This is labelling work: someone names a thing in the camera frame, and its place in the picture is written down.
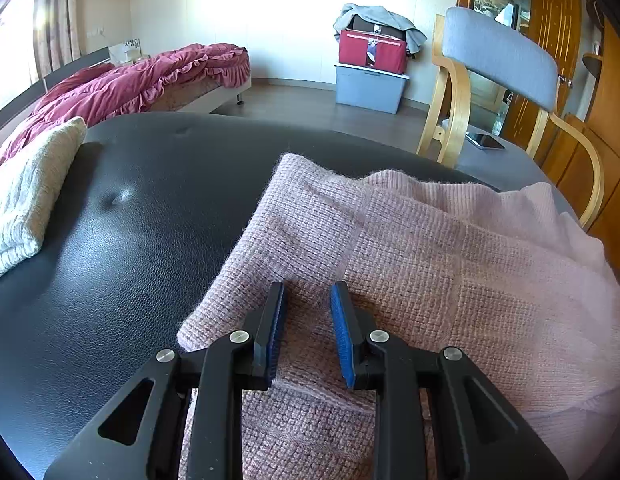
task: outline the plaid curtain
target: plaid curtain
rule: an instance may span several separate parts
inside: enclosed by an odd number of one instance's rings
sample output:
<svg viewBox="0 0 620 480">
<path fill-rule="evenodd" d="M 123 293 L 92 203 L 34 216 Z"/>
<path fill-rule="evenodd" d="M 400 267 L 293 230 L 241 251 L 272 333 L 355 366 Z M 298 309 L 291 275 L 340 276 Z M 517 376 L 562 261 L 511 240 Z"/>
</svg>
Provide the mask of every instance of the plaid curtain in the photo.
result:
<svg viewBox="0 0 620 480">
<path fill-rule="evenodd" d="M 34 0 L 34 57 L 39 78 L 78 59 L 76 0 Z"/>
</svg>

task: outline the black cushion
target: black cushion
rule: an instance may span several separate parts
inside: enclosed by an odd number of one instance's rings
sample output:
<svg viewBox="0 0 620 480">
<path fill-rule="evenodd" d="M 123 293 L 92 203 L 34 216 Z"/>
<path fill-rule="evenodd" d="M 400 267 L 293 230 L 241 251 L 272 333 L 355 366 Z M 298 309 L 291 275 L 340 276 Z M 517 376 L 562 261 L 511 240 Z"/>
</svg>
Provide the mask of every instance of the black cushion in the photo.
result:
<svg viewBox="0 0 620 480">
<path fill-rule="evenodd" d="M 154 112 L 91 128 L 41 252 L 0 278 L 0 433 L 35 478 L 176 346 L 285 152 L 347 176 L 471 180 L 359 137 L 241 118 Z"/>
</svg>

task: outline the red storage box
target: red storage box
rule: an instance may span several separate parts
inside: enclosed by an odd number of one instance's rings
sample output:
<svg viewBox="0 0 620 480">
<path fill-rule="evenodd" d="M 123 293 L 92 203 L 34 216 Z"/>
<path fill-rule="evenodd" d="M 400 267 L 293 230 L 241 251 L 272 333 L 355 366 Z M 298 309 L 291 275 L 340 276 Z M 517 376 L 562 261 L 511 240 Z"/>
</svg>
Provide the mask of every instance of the red storage box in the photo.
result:
<svg viewBox="0 0 620 480">
<path fill-rule="evenodd" d="M 406 44 L 383 34 L 342 30 L 339 36 L 339 63 L 402 74 L 407 63 Z"/>
</svg>

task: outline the smartphone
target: smartphone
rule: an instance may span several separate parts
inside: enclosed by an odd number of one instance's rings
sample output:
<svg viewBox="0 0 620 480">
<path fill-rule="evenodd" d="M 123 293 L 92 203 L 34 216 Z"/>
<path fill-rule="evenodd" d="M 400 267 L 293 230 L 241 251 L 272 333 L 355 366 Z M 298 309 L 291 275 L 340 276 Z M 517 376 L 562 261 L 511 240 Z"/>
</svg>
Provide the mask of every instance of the smartphone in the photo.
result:
<svg viewBox="0 0 620 480">
<path fill-rule="evenodd" d="M 480 150 L 503 150 L 505 146 L 493 136 L 487 134 L 466 133 L 466 137 Z"/>
</svg>

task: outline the gray blanket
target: gray blanket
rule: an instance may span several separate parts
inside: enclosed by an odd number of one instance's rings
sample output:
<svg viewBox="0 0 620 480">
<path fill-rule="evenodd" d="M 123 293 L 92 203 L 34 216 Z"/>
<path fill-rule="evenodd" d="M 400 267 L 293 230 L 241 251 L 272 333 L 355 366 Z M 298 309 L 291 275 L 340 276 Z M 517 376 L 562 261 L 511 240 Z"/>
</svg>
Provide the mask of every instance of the gray blanket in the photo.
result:
<svg viewBox="0 0 620 480">
<path fill-rule="evenodd" d="M 414 26 L 408 18 L 390 12 L 382 6 L 358 6 L 355 4 L 345 4 L 341 9 L 341 15 L 334 22 L 335 35 L 334 38 L 339 41 L 339 35 L 342 30 L 348 28 L 352 18 L 360 16 L 367 22 L 378 23 L 379 25 L 387 25 L 388 27 L 398 28 L 405 31 L 405 41 L 407 43 L 408 52 L 416 54 L 421 49 L 421 45 L 428 38 L 418 28 Z"/>
</svg>

